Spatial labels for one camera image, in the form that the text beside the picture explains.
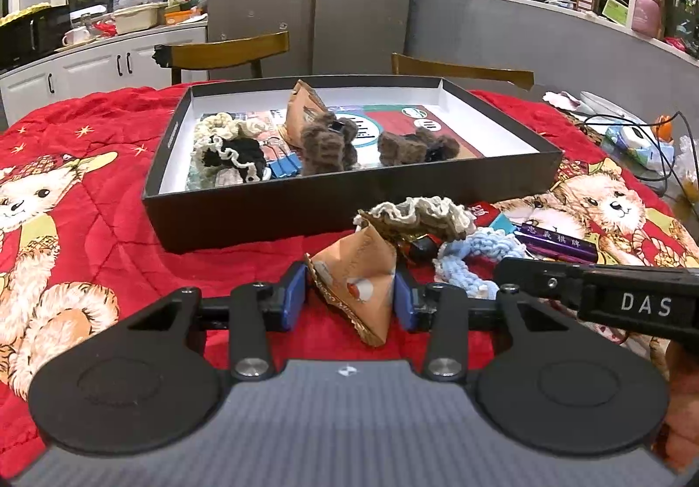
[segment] black cable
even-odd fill
[[[623,117],[617,116],[617,115],[602,115],[602,114],[589,115],[586,112],[578,112],[578,111],[566,111],[566,112],[571,112],[572,114],[586,116],[587,118],[585,118],[585,120],[583,121],[583,125],[588,125],[588,122],[593,118],[606,118],[607,119],[607,122],[600,122],[599,124],[597,124],[598,126],[615,125],[614,123],[610,124],[608,120],[609,119],[616,119],[620,122],[617,125],[620,125],[620,126],[631,126],[631,127],[637,127],[637,128],[645,128],[646,127],[646,128],[648,128],[648,127],[654,127],[654,126],[661,126],[663,124],[672,122],[676,118],[682,118],[682,121],[684,122],[684,126],[687,128],[687,135],[689,136],[689,141],[690,141],[691,149],[692,149],[692,155],[693,155],[693,159],[694,159],[694,169],[695,169],[695,172],[697,174],[697,181],[699,183],[699,161],[697,160],[697,151],[696,151],[696,146],[694,144],[694,135],[692,133],[691,127],[689,126],[689,122],[687,121],[686,116],[682,113],[682,111],[677,111],[670,118],[663,119],[661,122],[658,122],[656,124],[638,124],[637,122],[635,122],[631,119],[623,118]],[[661,156],[661,163],[663,165],[663,177],[661,177],[660,179],[657,179],[657,180],[653,180],[653,181],[665,181],[665,185],[666,185],[665,189],[667,189],[667,180],[669,179],[669,177],[674,177],[675,180],[677,181],[677,184],[679,185],[679,188],[682,190],[684,197],[690,203],[692,211],[694,212],[694,216],[696,217],[697,221],[699,221],[699,212],[697,211],[694,203],[692,203],[691,199],[687,195],[687,191],[684,189],[684,185],[682,184],[682,181],[680,181],[679,177],[677,176],[677,173],[675,172],[675,162],[677,162],[677,156],[675,156],[675,158],[674,158],[675,160],[672,163],[670,163],[661,149],[660,139],[656,138],[655,136],[649,135],[643,129],[641,129],[641,132],[644,133],[644,135],[651,142],[654,143],[656,148],[658,148],[658,153]],[[669,168],[669,173],[665,172],[665,164],[666,163],[667,163],[668,168]],[[644,178],[636,177],[636,178],[641,180],[641,181],[648,181],[648,179],[646,179],[645,177]]]

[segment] white mug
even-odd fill
[[[86,27],[76,27],[71,29],[65,35],[63,35],[63,46],[74,45],[76,43],[82,43],[90,39],[90,32]]]

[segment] gray wall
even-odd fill
[[[406,50],[436,61],[533,70],[537,84],[587,90],[646,120],[682,110],[699,133],[698,67],[569,15],[502,0],[412,0]]]

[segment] pink jar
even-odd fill
[[[660,0],[636,0],[631,28],[640,34],[655,38],[660,27]]]

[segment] black circular pad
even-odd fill
[[[86,341],[34,377],[29,409],[48,441],[83,453],[147,451],[186,436],[217,405],[216,371],[184,345],[138,331],[109,345]]]
[[[662,375],[590,337],[579,347],[544,339],[499,355],[479,375],[479,405],[507,436],[561,456],[602,456],[647,442],[668,406]]]

